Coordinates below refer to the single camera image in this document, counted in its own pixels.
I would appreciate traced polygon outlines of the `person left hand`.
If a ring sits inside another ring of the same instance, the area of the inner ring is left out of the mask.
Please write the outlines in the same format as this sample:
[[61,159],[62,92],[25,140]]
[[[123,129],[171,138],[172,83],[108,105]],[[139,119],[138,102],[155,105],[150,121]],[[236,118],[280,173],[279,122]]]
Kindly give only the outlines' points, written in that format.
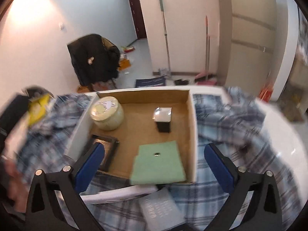
[[4,160],[4,169],[9,176],[8,198],[15,202],[15,211],[25,213],[28,200],[28,187],[23,183],[22,174],[16,168],[14,161]]

